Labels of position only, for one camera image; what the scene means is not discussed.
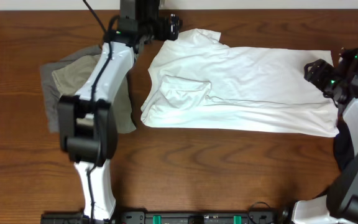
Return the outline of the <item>white t-shirt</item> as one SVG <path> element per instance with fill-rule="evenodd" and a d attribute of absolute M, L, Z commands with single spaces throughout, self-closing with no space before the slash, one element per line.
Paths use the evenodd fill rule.
<path fill-rule="evenodd" d="M 329 51 L 229 47 L 220 37 L 192 29 L 164 42 L 149 67 L 146 126 L 338 134 L 335 104 L 303 77 Z"/>

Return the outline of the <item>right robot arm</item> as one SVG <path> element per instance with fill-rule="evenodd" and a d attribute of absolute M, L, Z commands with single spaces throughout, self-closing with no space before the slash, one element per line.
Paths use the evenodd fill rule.
<path fill-rule="evenodd" d="M 340 176 L 323 194 L 284 210 L 279 222 L 358 223 L 358 48 L 343 50 L 337 67 L 319 59 L 306 64 L 304 73 L 337 104 L 348 137 L 335 140 Z"/>

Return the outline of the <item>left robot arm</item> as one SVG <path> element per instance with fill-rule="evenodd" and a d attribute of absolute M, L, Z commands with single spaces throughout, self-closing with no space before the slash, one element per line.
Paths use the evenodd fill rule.
<path fill-rule="evenodd" d="M 60 147 L 80 176 L 85 209 L 55 218 L 45 214 L 42 223 L 111 222 L 116 206 L 110 176 L 118 138 L 115 97 L 144 45 L 176 40 L 183 24 L 175 14 L 161 17 L 159 7 L 159 0 L 120 1 L 120 13 L 103 27 L 101 56 L 89 79 L 74 95 L 60 97 Z"/>

